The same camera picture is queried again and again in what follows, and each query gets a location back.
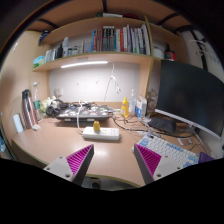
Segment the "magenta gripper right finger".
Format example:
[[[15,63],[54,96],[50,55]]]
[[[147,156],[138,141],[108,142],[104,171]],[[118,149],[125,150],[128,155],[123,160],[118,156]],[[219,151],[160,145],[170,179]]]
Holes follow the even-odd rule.
[[[160,156],[139,144],[134,145],[133,153],[145,184],[152,183],[182,169],[176,161],[168,156]]]

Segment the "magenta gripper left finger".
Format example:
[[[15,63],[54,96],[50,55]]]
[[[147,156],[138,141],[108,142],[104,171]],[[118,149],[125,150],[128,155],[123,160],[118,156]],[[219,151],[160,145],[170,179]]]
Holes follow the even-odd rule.
[[[91,144],[67,157],[57,157],[44,170],[81,186],[93,155],[94,145]]]

